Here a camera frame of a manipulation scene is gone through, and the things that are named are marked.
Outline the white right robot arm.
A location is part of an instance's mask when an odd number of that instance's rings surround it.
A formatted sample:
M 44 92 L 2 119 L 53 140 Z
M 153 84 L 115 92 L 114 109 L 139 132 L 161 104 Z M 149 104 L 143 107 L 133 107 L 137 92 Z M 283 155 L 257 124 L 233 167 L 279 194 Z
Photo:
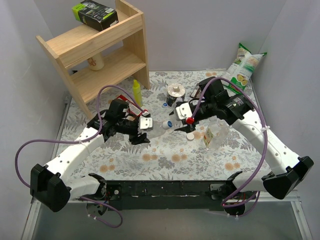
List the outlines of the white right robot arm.
M 229 96 L 221 81 L 220 77 L 202 80 L 196 105 L 187 101 L 176 103 L 171 114 L 183 124 L 179 131 L 191 133 L 200 121 L 217 117 L 241 133 L 260 153 L 261 160 L 253 173 L 236 172 L 221 190 L 216 190 L 225 201 L 239 192 L 267 192 L 276 199 L 284 199 L 304 180 L 313 160 L 290 150 L 270 130 L 254 102 L 243 91 Z

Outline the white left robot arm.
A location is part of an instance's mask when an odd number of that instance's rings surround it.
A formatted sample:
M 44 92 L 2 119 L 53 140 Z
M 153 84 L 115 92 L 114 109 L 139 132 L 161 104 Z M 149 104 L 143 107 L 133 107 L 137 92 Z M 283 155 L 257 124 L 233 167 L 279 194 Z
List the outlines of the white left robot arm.
M 129 104 L 114 99 L 109 108 L 98 111 L 79 137 L 45 165 L 36 164 L 30 172 L 30 194 L 53 212 L 60 211 L 71 198 L 95 195 L 104 180 L 96 174 L 82 183 L 69 181 L 74 170 L 98 147 L 117 133 L 128 135 L 132 145 L 149 143 L 146 133 L 153 120 L 147 110 L 129 120 Z

